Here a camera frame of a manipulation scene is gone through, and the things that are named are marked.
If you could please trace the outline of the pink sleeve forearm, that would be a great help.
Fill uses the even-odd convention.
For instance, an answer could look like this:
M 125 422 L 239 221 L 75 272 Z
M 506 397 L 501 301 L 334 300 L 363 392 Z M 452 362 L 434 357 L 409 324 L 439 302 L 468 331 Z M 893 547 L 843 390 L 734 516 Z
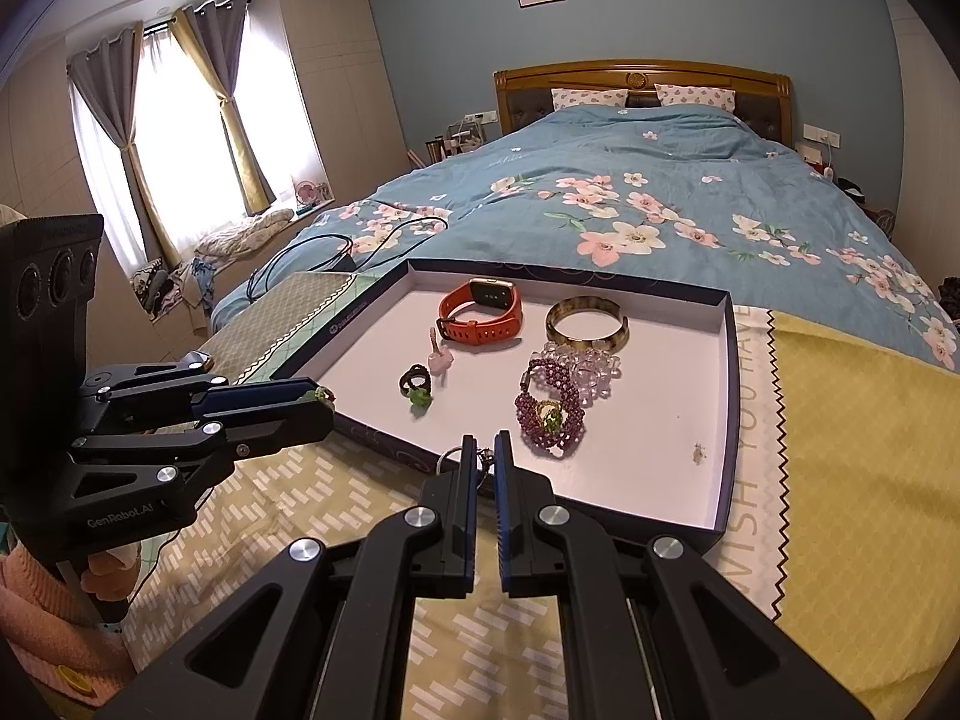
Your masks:
M 135 678 L 124 638 L 91 626 L 73 593 L 23 543 L 2 556 L 2 635 L 46 688 L 101 707 Z

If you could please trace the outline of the left hand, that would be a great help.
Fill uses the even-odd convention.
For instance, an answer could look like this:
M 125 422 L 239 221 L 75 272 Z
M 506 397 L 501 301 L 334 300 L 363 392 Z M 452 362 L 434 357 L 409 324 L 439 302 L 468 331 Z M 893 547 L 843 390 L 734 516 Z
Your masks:
M 137 587 L 141 568 L 140 543 L 92 554 L 80 578 L 80 587 L 101 601 L 127 600 Z

